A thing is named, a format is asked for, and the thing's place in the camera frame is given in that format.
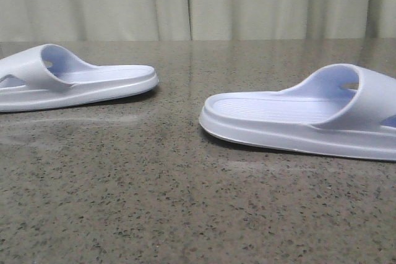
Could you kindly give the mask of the light blue slipper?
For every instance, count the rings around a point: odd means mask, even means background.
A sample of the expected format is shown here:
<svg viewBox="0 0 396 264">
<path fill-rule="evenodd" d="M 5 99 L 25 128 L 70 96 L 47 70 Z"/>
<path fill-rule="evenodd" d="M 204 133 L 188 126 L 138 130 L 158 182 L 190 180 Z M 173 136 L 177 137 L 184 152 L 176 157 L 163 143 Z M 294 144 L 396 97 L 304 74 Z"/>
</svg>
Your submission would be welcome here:
<svg viewBox="0 0 396 264">
<path fill-rule="evenodd" d="M 113 100 L 158 85 L 152 66 L 91 65 L 45 44 L 1 59 L 1 112 L 34 111 Z"/>
<path fill-rule="evenodd" d="M 223 140 L 319 155 L 395 159 L 395 79 L 353 64 L 279 92 L 221 93 L 199 122 Z"/>
</svg>

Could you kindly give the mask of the beige curtain backdrop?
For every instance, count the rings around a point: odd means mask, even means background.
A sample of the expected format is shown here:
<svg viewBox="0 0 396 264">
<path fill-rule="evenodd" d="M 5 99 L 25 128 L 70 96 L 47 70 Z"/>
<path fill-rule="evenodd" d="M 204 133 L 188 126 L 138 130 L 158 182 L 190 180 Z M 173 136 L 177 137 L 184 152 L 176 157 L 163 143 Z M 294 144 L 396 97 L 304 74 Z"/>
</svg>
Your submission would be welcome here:
<svg viewBox="0 0 396 264">
<path fill-rule="evenodd" d="M 395 0 L 1 0 L 2 41 L 395 36 Z"/>
</svg>

